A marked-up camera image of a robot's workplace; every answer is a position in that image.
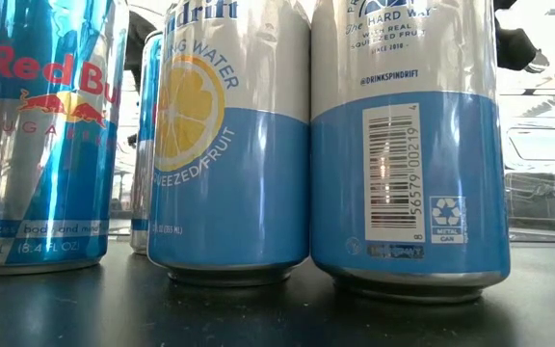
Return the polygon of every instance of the recycling symbol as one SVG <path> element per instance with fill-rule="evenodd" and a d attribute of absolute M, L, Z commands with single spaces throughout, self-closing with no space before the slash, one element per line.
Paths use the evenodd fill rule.
<path fill-rule="evenodd" d="M 455 199 L 440 198 L 432 209 L 432 216 L 437 225 L 454 227 L 460 222 L 462 211 Z"/>

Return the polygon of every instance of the barcode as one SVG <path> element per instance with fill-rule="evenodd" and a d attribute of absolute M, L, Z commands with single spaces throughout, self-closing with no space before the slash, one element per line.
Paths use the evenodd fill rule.
<path fill-rule="evenodd" d="M 365 238 L 425 242 L 418 104 L 363 111 Z"/>

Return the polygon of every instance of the black table surface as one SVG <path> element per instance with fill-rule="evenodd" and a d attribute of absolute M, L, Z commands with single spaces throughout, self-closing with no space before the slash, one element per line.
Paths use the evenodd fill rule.
<path fill-rule="evenodd" d="M 430 307 L 336 291 L 311 261 L 264 287 L 176 284 L 112 241 L 100 266 L 0 277 L 0 346 L 555 347 L 555 246 L 512 255 L 481 300 Z"/>

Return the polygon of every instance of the lemon graphic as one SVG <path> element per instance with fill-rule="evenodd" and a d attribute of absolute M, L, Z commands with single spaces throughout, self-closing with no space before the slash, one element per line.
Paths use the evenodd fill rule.
<path fill-rule="evenodd" d="M 177 170 L 198 158 L 218 135 L 225 96 L 213 69 L 192 56 L 177 56 L 161 80 L 155 166 Z"/>

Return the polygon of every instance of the aluminum can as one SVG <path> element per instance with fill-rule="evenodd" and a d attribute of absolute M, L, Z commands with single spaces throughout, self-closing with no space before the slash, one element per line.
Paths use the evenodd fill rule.
<path fill-rule="evenodd" d="M 312 257 L 416 302 L 509 275 L 490 0 L 321 0 L 312 23 Z"/>
<path fill-rule="evenodd" d="M 153 177 L 153 139 L 160 83 L 162 31 L 154 31 L 145 40 L 141 74 L 140 127 L 136 144 L 136 169 L 132 185 L 132 237 L 130 246 L 136 254 L 146 254 L 146 234 L 151 208 Z"/>
<path fill-rule="evenodd" d="M 106 253 L 124 0 L 0 0 L 0 274 Z"/>
<path fill-rule="evenodd" d="M 309 22 L 297 1 L 167 15 L 148 256 L 172 278 L 286 279 L 309 252 Z"/>

